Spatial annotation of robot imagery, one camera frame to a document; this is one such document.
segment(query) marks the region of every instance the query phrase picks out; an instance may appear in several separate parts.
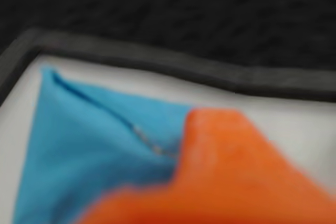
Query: folded fabric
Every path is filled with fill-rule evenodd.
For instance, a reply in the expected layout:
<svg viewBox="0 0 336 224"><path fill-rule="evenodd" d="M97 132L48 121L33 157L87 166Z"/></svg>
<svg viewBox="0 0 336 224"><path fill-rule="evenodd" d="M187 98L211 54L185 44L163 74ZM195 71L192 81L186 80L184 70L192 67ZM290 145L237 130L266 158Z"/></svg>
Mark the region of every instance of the folded fabric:
<svg viewBox="0 0 336 224"><path fill-rule="evenodd" d="M233 110L195 109L164 186L105 195L78 224L335 224L336 200Z"/></svg>
<svg viewBox="0 0 336 224"><path fill-rule="evenodd" d="M190 109L44 69L14 224L71 223L108 190L169 181L163 154L178 153Z"/></svg>

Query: textured surface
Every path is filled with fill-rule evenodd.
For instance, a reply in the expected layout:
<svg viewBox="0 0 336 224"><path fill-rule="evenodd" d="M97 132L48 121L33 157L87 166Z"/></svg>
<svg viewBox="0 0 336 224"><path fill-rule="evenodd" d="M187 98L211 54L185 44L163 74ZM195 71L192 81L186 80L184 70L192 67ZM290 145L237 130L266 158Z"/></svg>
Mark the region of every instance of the textured surface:
<svg viewBox="0 0 336 224"><path fill-rule="evenodd" d="M0 50L57 28L246 66L336 69L336 0L0 0Z"/></svg>

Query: orange fabric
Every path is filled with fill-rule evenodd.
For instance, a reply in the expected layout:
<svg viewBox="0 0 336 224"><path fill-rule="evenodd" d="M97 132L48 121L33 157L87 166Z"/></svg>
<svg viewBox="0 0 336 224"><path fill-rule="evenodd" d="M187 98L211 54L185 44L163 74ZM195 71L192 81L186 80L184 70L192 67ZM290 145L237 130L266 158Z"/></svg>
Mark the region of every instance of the orange fabric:
<svg viewBox="0 0 336 224"><path fill-rule="evenodd" d="M239 112L197 109L167 186L105 196L79 224L336 224L336 202Z"/></svg>

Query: blue cloth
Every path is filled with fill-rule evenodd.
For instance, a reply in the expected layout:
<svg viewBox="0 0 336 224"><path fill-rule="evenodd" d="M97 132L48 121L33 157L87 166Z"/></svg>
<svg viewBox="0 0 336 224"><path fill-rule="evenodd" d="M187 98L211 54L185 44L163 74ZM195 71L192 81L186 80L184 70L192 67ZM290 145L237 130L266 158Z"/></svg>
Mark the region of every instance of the blue cloth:
<svg viewBox="0 0 336 224"><path fill-rule="evenodd" d="M190 109L44 69L14 224L70 223L103 192L168 181L176 160L154 153L131 128L178 152Z"/></svg>

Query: black carpet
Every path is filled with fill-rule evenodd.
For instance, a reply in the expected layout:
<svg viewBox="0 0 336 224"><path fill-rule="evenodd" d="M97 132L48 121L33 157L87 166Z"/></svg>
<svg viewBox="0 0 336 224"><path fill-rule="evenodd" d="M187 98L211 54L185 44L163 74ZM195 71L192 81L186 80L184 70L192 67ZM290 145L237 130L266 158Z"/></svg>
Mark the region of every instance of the black carpet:
<svg viewBox="0 0 336 224"><path fill-rule="evenodd" d="M0 53L31 27L243 66L336 70L336 0L0 0Z"/></svg>

